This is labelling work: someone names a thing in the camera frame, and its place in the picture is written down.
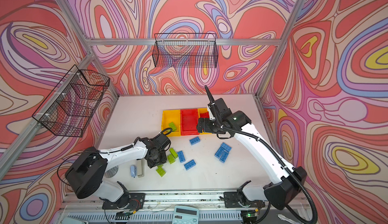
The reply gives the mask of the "red lego brick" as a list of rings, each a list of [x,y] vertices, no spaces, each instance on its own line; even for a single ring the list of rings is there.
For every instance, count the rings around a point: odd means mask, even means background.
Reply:
[[[210,118],[209,112],[200,113],[200,118]]]

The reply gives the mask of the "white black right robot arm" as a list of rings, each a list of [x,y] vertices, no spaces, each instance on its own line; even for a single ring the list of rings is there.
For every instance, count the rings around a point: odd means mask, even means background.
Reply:
[[[250,118],[242,111],[232,112],[222,98],[215,100],[209,96],[207,106],[209,118],[199,118],[197,130],[199,133],[211,133],[223,139],[228,133],[231,138],[242,143],[255,159],[264,168],[269,176],[270,183],[254,185],[252,181],[245,182],[237,193],[242,205],[247,201],[263,200],[270,207],[278,210],[287,209],[298,221],[303,224],[316,224],[318,212],[316,205],[304,186],[307,173],[303,167],[294,167],[287,162],[275,149],[260,135]],[[311,207],[312,218],[307,220],[296,213],[289,203],[303,193]]]

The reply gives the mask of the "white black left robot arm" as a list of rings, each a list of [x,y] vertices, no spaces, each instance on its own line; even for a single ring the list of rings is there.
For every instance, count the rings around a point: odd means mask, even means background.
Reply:
[[[132,202],[127,188],[120,182],[105,177],[106,172],[119,165],[144,159],[149,168],[167,162],[166,151],[171,146],[170,139],[163,133],[153,138],[137,137],[133,143],[113,149],[85,149],[65,173],[65,179],[77,198],[85,199],[92,195],[108,205],[125,209]]]

